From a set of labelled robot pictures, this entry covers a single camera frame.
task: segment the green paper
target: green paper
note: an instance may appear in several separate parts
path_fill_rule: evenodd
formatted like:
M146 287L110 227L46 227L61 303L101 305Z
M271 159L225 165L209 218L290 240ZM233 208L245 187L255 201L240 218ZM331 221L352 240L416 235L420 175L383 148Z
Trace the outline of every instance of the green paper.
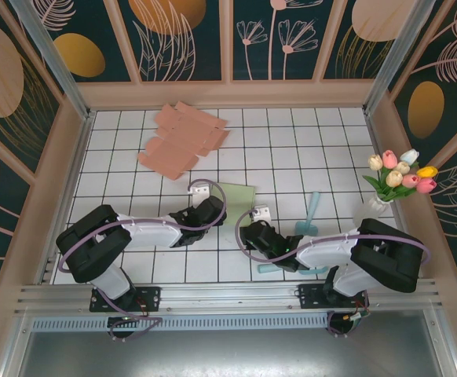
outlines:
M227 196L227 218L223 221L223 225L235 225L244 212L253 208L254 187L230 183L219 183L219 185ZM216 187L213 187L211 195L221 199L221 192ZM250 217L246 216L241 221L241 226L248 226L250 223Z

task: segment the flower bouquet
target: flower bouquet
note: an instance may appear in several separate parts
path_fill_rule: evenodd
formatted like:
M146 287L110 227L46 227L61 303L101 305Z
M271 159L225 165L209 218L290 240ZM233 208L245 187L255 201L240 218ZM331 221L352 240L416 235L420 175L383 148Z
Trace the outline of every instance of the flower bouquet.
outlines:
M354 224L359 226L364 218L377 218L395 200L406 198L414 192L427 194L436 186L433 177L438 173L436 167L423 167L415 174L410 171L419 168L417 158L419 153L410 149L400 157L400 161L393 151L387 150L379 155L372 155L368 159L370 169L377 172L378 178L364 175L363 178L373 186L375 195L364 203L354 216Z

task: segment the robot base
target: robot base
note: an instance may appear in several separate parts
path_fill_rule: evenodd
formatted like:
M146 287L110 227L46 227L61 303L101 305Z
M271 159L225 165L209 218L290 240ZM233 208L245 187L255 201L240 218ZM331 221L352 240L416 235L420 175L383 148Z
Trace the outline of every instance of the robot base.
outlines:
M160 287L136 287L133 301L125 308L125 310L131 313L141 313L139 301L142 301L146 305L146 308L143 308L145 312L158 312L160 291ZM116 313L116 310L106 303L97 289L92 290L89 311L91 313Z

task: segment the tulip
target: tulip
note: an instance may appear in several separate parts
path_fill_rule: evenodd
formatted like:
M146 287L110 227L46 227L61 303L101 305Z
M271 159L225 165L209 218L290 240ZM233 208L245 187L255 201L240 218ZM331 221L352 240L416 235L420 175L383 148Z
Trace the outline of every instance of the tulip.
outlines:
M407 174L407 175L403 176L403 181L401 181L401 184L408 189L412 189L419 182L420 182L420 177L416 176L415 174Z
M417 170L417 175L420 178L432 178L438 174L438 169L436 167L423 167L422 169Z
M398 164L398 159L393 151L389 149L382 154L382 162L387 169L394 169Z
M436 182L432 178L423 178L417 184L417 191L421 194L427 194L428 192L433 191L436 187Z
M399 171L400 173L402 173L403 175L405 175L406 173L408 173L410 171L410 165L408 165L408 163L406 163L405 161L400 161L396 167L394 168L394 170L396 171Z
M415 161L417 161L418 157L419 153L414 149L410 149L401 155L400 161L405 161L408 165L412 165Z
M379 155L371 155L368 159L368 163L370 164L370 169L372 170L381 170L382 169L382 159Z
M387 174L386 184L389 187L399 186L402 181L403 181L403 174L397 170L393 170L389 174Z

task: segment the light blue spatula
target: light blue spatula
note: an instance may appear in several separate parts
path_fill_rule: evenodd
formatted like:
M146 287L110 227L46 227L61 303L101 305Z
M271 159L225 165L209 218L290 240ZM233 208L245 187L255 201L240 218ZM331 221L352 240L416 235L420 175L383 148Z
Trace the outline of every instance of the light blue spatula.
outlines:
M297 221L294 226L294 234L303 236L317 236L317 226L312 225L310 222L313 220L314 212L316 212L317 204L320 201L320 194L313 192L313 197L309 202L309 209L307 210L307 219L305 221Z

